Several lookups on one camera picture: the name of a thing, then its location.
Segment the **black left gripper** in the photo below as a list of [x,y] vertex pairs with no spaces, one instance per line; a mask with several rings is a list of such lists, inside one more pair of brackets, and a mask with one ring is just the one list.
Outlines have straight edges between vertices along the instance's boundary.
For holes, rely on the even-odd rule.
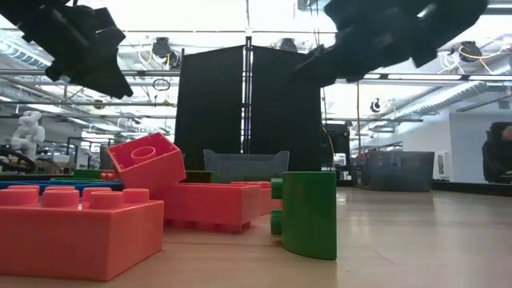
[[35,42],[54,60],[45,68],[53,82],[68,81],[112,98],[133,91],[118,66],[118,45],[125,35],[107,8],[64,3],[26,3],[18,27],[23,39]]

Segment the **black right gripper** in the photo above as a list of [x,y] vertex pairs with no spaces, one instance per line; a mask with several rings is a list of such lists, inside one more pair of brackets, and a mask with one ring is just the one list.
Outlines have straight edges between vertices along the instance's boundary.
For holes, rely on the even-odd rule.
[[425,0],[330,0],[325,14],[336,25],[335,44],[310,51],[294,70],[296,82],[325,87],[411,58]]

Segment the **curved green toy brick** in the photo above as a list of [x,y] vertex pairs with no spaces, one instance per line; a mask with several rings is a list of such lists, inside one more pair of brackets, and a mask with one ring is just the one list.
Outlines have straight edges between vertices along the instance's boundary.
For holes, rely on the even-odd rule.
[[333,171],[288,171],[274,178],[271,197],[282,208],[270,214],[270,232],[282,248],[307,258],[337,258],[336,174]]

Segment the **white robot figure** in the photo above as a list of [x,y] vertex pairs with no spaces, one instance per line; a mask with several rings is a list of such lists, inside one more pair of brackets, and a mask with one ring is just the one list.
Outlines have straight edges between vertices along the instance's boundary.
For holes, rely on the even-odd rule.
[[38,144],[45,141],[45,129],[39,125],[42,114],[38,111],[26,111],[18,119],[18,128],[14,132],[10,145],[30,160],[35,160]]

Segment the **black equipment cabinet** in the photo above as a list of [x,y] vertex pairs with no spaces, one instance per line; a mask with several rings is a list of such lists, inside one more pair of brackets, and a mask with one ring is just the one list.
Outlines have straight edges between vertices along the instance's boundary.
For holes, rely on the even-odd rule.
[[350,130],[346,124],[322,127],[321,168],[336,173],[337,180],[351,180]]

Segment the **black ceiling-hung device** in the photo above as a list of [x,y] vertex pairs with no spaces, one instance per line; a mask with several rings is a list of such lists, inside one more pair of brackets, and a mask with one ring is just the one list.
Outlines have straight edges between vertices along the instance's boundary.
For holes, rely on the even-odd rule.
[[452,54],[456,54],[456,59],[462,62],[476,62],[483,54],[477,46],[476,41],[462,41],[452,45],[450,48]]
[[170,47],[167,37],[157,37],[152,44],[153,59],[169,70],[177,70],[181,66],[181,54]]

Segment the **long green toy brick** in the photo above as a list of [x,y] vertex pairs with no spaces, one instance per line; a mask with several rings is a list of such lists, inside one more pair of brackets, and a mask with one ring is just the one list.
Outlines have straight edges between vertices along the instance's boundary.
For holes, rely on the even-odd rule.
[[51,180],[77,180],[87,182],[105,182],[99,178],[100,173],[104,170],[75,170],[72,174],[63,174],[54,176]]

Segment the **black curved tube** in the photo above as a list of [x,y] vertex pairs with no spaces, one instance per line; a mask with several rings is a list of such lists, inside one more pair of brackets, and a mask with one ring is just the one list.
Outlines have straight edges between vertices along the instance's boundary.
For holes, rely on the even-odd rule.
[[31,173],[35,171],[36,165],[33,160],[16,150],[0,147],[0,157],[9,158],[9,156],[16,158],[17,161],[12,163],[9,160],[4,161],[0,159],[0,167],[3,170],[21,173]]

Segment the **long blue toy brick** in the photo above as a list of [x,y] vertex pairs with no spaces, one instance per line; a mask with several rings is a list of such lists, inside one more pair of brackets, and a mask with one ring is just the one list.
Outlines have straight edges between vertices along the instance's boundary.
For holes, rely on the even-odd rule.
[[73,186],[76,190],[82,191],[87,187],[109,187],[112,190],[123,190],[124,186],[120,181],[92,182],[92,181],[0,181],[0,189],[9,186],[39,186],[44,191],[48,186]]

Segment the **black folding partition screen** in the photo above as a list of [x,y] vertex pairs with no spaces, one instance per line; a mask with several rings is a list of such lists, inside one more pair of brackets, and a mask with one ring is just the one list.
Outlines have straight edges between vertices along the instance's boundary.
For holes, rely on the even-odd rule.
[[[243,46],[182,60],[174,142],[188,170],[203,169],[203,151],[238,154],[242,148]],[[304,54],[253,48],[250,152],[290,152],[292,171],[316,171],[322,164],[320,90],[293,82]]]

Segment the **clear grey plastic bin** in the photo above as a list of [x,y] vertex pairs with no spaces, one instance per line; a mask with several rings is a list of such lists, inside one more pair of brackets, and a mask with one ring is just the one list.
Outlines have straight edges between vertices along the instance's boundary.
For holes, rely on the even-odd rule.
[[362,165],[361,184],[368,190],[430,192],[434,152],[371,151]]
[[219,182],[269,181],[288,171],[290,152],[277,154],[218,154],[204,149],[205,170],[216,173]]

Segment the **small green toy brick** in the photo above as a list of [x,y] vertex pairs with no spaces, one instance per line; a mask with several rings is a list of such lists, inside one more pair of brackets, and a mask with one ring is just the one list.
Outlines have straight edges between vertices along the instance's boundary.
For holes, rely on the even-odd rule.
[[182,182],[192,183],[218,183],[218,174],[210,170],[187,170],[186,178]]

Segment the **white standing appliance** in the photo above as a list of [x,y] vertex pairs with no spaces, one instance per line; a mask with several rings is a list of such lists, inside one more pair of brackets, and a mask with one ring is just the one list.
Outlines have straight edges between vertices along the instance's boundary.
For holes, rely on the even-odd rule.
[[435,153],[434,180],[451,181],[453,178],[452,157],[447,150]]

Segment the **long orange toy brick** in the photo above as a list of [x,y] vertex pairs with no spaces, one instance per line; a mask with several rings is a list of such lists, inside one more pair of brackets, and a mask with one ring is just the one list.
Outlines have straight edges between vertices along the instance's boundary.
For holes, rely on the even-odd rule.
[[162,249],[148,190],[0,190],[0,275],[107,282]]
[[282,207],[269,182],[179,183],[161,194],[164,219],[174,227],[239,233]]

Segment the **person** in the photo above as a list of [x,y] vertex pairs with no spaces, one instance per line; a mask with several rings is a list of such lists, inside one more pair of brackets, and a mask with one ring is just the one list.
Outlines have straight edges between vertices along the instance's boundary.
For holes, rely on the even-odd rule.
[[482,168],[488,183],[512,184],[512,122],[493,122],[482,146]]

